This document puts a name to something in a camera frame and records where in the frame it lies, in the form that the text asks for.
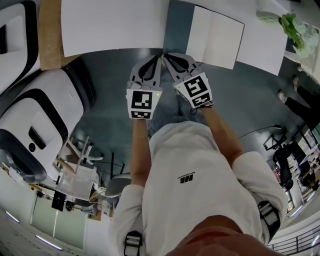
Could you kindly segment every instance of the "person in black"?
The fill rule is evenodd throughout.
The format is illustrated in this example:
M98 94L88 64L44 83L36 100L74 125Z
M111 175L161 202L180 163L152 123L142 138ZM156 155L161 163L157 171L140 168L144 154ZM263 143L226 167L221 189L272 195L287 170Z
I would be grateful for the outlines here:
M307 107L297 102L291 97L285 95L284 92L279 90L278 98L296 115L300 116L307 124L310 131L316 128L320 123L319 102L320 96L312 94L305 88L300 86L299 78L294 76L293 88L303 98L303 100L310 106Z
M289 191L293 185L294 181L292 180L292 174L289 168L287 158L291 155L291 149L289 145L284 145L274 153L273 161L278 162L280 167L280 185L286 190Z
M289 191L294 184L287 160L290 155L292 155L293 159L298 163L298 169L300 171L299 181L301 185L316 191L319 188L319 180L316 181L315 173L310 171L311 168L309 162L304 161L302 163L306 154L294 140L291 144L287 144L279 148L273 155L273 161L275 163L278 162L280 165L280 185Z

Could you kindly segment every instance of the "ceiling light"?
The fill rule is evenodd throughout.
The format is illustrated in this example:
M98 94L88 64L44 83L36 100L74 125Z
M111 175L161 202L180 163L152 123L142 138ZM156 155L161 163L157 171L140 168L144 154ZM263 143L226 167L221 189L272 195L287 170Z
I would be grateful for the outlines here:
M8 214L12 219L14 219L16 222L20 223L19 220L17 220L15 217L13 217L9 212L5 211L6 214Z
M303 206L301 205L290 217L292 217L293 215L295 215Z
M310 195L306 201L308 202L315 194L316 194L316 192L313 192L312 195Z
M53 243L50 243L49 241L47 241L47 240L43 239L42 237L40 237L40 236L38 236L38 235L36 235L35 237L36 237L36 238L38 238L38 239L40 239L41 241L45 242L46 244L48 244L48 245L52 246L53 248L56 248L56 249L58 249L58 250L60 250L60 251L63 251L63 249L62 249L62 248L60 248L60 247L58 247L58 246L54 245Z
M316 238L313 240L311 246L314 246L314 245L315 245L315 243L316 243L316 241L318 240L318 238L320 238L320 234L318 234L318 235L316 236Z

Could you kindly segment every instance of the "cable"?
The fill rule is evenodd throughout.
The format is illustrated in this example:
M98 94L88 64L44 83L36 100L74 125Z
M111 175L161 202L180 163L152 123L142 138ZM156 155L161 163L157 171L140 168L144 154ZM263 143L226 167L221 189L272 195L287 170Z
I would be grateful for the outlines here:
M277 127L277 126L275 126L275 125L272 125L272 126L268 126L268 127L264 127L264 128L260 128L260 129L256 129L256 130L252 130L252 131L249 131L248 133L246 133L245 135L242 135L241 137L239 137L239 139L241 139L242 137L244 137L244 136L246 136L246 135L248 135L248 134L251 134L251 133L253 133L253 132L260 131L260 130L267 129L267 128L271 128L271 127L279 128L279 127Z
M190 108L190 114L195 116L197 114L197 111L198 109L211 109L211 107L213 106L214 104L211 104L211 105L204 105L204 106L200 106L200 107L197 107L197 108Z

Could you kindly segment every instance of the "white paper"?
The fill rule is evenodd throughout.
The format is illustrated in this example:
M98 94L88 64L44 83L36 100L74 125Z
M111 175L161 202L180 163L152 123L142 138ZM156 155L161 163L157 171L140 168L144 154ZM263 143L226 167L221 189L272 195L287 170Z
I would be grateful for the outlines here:
M204 53L207 45L212 11L194 7L189 41L186 48L187 55L190 55L196 62L204 61Z
M203 62L232 70L237 59L243 31L244 24L212 12Z
M220 13L196 6L186 54L197 62L233 69L244 24Z
M162 48L169 0L62 0L64 56Z

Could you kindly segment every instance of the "white desk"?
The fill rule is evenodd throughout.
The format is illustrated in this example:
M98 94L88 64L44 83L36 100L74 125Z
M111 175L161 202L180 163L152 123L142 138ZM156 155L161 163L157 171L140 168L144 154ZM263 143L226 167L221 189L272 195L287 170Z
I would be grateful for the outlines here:
M278 75L284 58L287 36L278 24L266 24L256 12L278 15L288 13L287 0L185 0L244 23L244 32L237 57L242 62Z
M244 23L237 61L276 76L279 74L287 36L279 24L266 24L258 20L256 12L282 15L290 10L289 1L185 1ZM135 1L135 4L130 0L91 0L90 3L87 0L62 0L61 27L65 55L121 48L161 48L169 0L147 2L148 5L141 0Z

